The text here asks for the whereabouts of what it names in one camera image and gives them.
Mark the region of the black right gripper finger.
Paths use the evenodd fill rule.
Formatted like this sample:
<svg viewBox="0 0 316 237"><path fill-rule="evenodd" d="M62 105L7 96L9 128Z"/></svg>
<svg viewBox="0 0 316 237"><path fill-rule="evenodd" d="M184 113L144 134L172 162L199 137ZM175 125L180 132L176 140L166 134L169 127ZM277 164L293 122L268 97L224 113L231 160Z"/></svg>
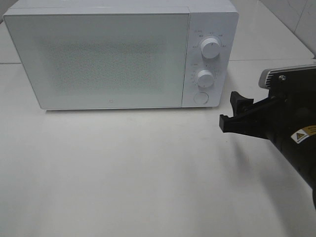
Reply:
<svg viewBox="0 0 316 237"><path fill-rule="evenodd" d="M251 137L266 137L262 114L272 106L269 98L254 103L237 116L220 115L219 127L224 133L236 133Z"/></svg>
<svg viewBox="0 0 316 237"><path fill-rule="evenodd" d="M253 102L254 99L243 97L238 92L232 91L230 95L230 103L233 110L233 116L246 112Z"/></svg>

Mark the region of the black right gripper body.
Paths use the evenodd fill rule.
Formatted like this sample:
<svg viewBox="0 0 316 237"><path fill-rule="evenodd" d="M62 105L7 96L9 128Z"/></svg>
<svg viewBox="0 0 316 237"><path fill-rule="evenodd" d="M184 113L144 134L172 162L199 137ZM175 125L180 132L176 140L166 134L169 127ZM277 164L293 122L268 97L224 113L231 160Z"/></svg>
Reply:
<svg viewBox="0 0 316 237"><path fill-rule="evenodd" d="M290 138L316 135L316 73L296 72L269 89L272 106L264 111L266 137L288 133Z"/></svg>

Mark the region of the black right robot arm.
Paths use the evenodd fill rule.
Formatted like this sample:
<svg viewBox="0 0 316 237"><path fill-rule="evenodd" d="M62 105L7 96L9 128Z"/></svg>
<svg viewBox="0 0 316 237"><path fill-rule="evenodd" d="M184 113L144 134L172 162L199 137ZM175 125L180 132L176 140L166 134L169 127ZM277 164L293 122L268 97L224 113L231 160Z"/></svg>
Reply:
<svg viewBox="0 0 316 237"><path fill-rule="evenodd" d="M259 86L268 97L253 99L233 91L233 116L220 115L224 133L270 140L314 191L316 189L316 71L264 70Z"/></svg>

